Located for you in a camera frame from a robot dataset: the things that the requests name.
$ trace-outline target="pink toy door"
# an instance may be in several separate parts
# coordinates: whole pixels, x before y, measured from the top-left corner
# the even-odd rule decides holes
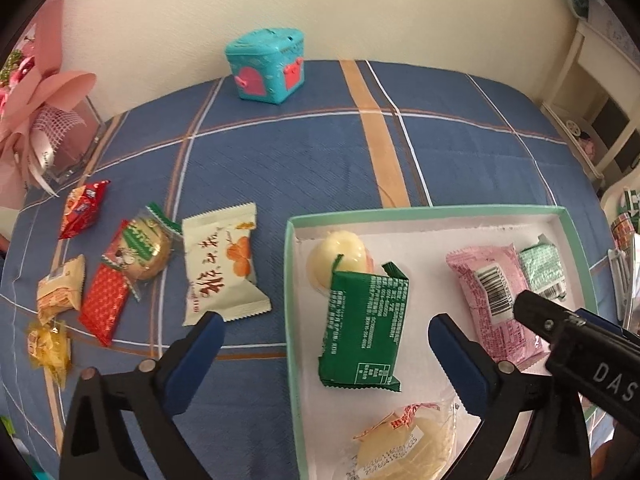
[[[243,66],[234,79],[236,84],[247,95],[267,95],[262,76],[255,68]]]
[[[302,67],[303,59],[297,58],[293,63],[284,67],[284,86],[287,90],[292,89],[300,81],[300,67]]]

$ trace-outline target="teal container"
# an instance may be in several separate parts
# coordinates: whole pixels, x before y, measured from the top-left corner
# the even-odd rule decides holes
[[[296,28],[254,30],[226,46],[241,99],[280,104],[305,81],[305,37]]]

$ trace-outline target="orange and beige snack package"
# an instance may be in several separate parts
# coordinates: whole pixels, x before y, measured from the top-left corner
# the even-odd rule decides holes
[[[255,203],[249,203],[182,221],[190,286],[185,326],[210,310],[225,321],[271,310],[269,298],[255,286],[250,245],[255,215]]]
[[[84,256],[65,262],[38,282],[36,306],[38,320],[47,324],[60,312],[74,308],[80,310],[82,304],[82,284],[84,283]]]
[[[27,331],[27,354],[34,368],[48,368],[53,380],[64,390],[71,363],[71,341],[64,323],[53,326],[31,323]]]

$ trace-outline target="barcode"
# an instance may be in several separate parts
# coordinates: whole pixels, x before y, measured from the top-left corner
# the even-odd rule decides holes
[[[546,300],[562,300],[566,296],[566,287],[564,286],[564,282],[558,282],[548,286],[544,290],[540,290],[538,294]]]
[[[500,320],[511,319],[511,316],[502,316],[505,313],[510,313],[513,308],[513,297],[502,269],[498,265],[487,267],[477,270],[476,276],[486,291],[491,317],[499,316]]]

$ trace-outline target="beige wall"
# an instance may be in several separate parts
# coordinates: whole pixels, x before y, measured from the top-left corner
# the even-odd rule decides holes
[[[309,59],[455,69],[538,100],[575,20],[566,0],[67,0],[65,66],[97,73],[106,118],[227,74],[225,44],[266,26],[303,30]],[[581,104],[593,89],[574,83]]]

